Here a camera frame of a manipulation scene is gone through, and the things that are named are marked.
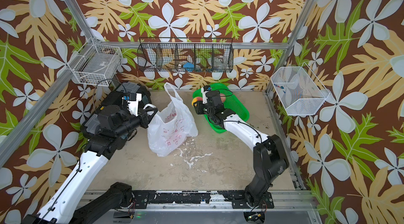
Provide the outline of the green plastic basket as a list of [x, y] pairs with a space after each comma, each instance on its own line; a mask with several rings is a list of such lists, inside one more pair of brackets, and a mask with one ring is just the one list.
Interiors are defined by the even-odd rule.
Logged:
[[[233, 115], [238, 115], [240, 120], [247, 121], [249, 119], [249, 112], [244, 105], [238, 100], [238, 98], [223, 84], [211, 84], [211, 90], [218, 90], [220, 93], [226, 95], [226, 101], [224, 102], [225, 110], [216, 115], [204, 115], [210, 126], [217, 133], [223, 133], [226, 131], [225, 122], [233, 119]], [[201, 97], [201, 89], [193, 93], [193, 98]]]

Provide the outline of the pink peach back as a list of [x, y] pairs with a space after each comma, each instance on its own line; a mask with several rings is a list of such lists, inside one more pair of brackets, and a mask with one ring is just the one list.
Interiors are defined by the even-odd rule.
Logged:
[[224, 103], [226, 101], [226, 95], [225, 94], [220, 93], [220, 98], [221, 98], [222, 103]]

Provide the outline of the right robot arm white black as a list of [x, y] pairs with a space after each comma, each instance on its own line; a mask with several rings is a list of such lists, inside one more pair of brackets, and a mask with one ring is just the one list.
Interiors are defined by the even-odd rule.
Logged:
[[226, 96], [219, 90], [204, 86], [201, 94], [192, 101], [196, 113], [207, 116], [211, 124], [231, 132], [252, 150], [255, 175], [244, 190], [244, 198], [251, 207], [261, 205], [272, 182], [289, 167], [282, 140], [260, 132], [226, 108]]

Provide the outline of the blue object in basket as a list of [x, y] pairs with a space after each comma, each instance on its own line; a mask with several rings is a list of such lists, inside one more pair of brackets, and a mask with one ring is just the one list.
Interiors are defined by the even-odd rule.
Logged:
[[195, 66], [192, 63], [185, 63], [183, 65], [183, 69], [186, 70], [187, 72], [192, 72], [192, 71], [194, 71]]

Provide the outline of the white plastic bag red print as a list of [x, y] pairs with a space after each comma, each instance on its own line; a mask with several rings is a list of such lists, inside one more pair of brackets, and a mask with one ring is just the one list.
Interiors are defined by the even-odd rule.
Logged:
[[148, 145], [159, 157], [166, 157], [180, 147], [187, 137], [198, 136], [194, 117], [175, 87], [166, 83], [168, 106], [156, 113], [147, 128]]

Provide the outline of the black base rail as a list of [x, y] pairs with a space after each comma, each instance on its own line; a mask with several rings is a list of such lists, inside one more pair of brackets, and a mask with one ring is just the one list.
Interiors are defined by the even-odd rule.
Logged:
[[181, 206], [210, 205], [216, 203], [229, 203], [232, 209], [252, 209], [254, 207], [274, 208], [274, 201], [270, 192], [260, 196], [259, 203], [254, 203], [251, 196], [243, 190], [219, 190], [219, 191], [155, 191], [134, 190], [133, 200], [135, 209], [146, 209], [152, 204], [168, 205], [179, 204]]

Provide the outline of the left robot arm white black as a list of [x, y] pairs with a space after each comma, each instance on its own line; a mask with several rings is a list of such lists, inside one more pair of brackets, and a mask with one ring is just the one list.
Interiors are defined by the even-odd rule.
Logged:
[[85, 145], [78, 164], [52, 199], [37, 214], [24, 217], [24, 224], [93, 224], [113, 208], [132, 203], [132, 187], [113, 184], [103, 195], [79, 208], [81, 198], [96, 175], [122, 149], [138, 127], [147, 128], [158, 109], [151, 104], [139, 108], [135, 101], [123, 101], [121, 106], [101, 106], [97, 109], [100, 123]]

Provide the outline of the yellow peach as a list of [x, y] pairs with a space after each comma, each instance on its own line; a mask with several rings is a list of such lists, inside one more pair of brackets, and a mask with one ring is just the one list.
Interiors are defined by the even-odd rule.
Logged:
[[194, 103], [196, 103], [198, 101], [203, 101], [203, 98], [202, 97], [195, 97], [195, 98], [193, 98], [191, 104], [194, 105]]

